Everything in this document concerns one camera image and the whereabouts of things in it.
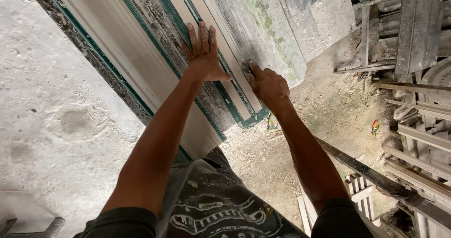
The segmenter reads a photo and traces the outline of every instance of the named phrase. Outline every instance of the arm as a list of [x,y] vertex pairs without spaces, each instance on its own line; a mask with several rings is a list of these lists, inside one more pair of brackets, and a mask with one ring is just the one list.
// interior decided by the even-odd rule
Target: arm
[[252,90],[282,126],[302,187],[315,210],[320,212],[330,199],[349,198],[329,156],[296,114],[286,80],[269,68],[262,70],[253,62],[250,66],[255,74],[248,75]]
[[205,23],[199,23],[197,40],[194,26],[187,24],[193,52],[184,45],[189,66],[174,91],[161,105],[122,167],[116,188],[102,212],[135,206],[159,216],[169,177],[189,109],[204,81],[230,80],[219,68],[216,30],[210,27],[208,43]]

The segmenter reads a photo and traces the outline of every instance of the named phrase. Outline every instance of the dusty floor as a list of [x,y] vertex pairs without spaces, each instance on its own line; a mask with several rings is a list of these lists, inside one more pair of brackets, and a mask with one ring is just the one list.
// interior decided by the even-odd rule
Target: dusty floor
[[[0,193],[29,192],[66,219],[59,236],[69,237],[96,217],[144,126],[34,0],[0,0],[0,19]],[[291,99],[314,135],[383,172],[387,93],[332,73],[357,46],[354,33],[310,61]],[[250,190],[301,226],[288,146],[266,122],[232,127],[221,148]],[[378,192],[373,200],[376,215],[396,203]]]

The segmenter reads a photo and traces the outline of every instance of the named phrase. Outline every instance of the finger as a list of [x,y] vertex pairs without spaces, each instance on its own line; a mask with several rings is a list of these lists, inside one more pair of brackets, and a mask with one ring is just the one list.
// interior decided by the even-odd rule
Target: finger
[[188,28],[189,40],[191,41],[191,46],[193,47],[193,56],[198,56],[200,54],[200,44],[197,40],[194,26],[191,23],[187,23],[186,27]]
[[273,71],[273,70],[271,70],[271,69],[269,69],[269,68],[265,68],[263,71],[265,71],[265,72],[273,72],[273,73],[276,73],[275,71]]
[[199,39],[200,39],[200,45],[201,45],[201,54],[208,53],[209,47],[208,47],[208,36],[206,34],[206,27],[205,22],[201,21],[199,22]]
[[210,26],[210,54],[211,55],[218,54],[218,44],[216,42],[216,29],[213,26]]
[[257,77],[260,73],[262,73],[262,69],[260,68],[260,66],[257,65],[257,63],[254,60],[249,61],[249,67]]
[[249,84],[251,85],[252,89],[254,89],[257,84],[255,76],[252,73],[248,73],[248,79],[249,79]]
[[223,80],[223,81],[229,81],[232,80],[232,74],[228,73],[228,72],[224,72],[220,77],[219,80]]
[[193,52],[189,49],[188,45],[185,42],[182,43],[183,51],[185,52],[186,58],[188,58],[188,62],[191,62],[193,59]]

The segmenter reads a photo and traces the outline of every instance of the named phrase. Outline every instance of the footprint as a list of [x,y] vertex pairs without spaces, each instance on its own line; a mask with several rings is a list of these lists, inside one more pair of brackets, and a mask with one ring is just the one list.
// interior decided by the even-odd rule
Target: footprint
[[30,163],[35,160],[34,153],[32,149],[26,144],[20,144],[13,146],[11,149],[11,161],[13,163]]
[[103,114],[91,106],[62,107],[52,117],[47,130],[69,141],[88,141],[107,125]]

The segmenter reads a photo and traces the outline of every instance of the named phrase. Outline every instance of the black sleeve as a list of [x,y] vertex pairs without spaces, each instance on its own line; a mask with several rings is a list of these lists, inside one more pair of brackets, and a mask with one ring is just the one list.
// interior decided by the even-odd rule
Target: black sleeve
[[121,207],[106,211],[88,221],[83,232],[74,238],[155,237],[153,212],[139,207]]
[[356,204],[336,198],[326,203],[313,225],[311,238],[317,237],[373,238],[373,235],[360,218]]

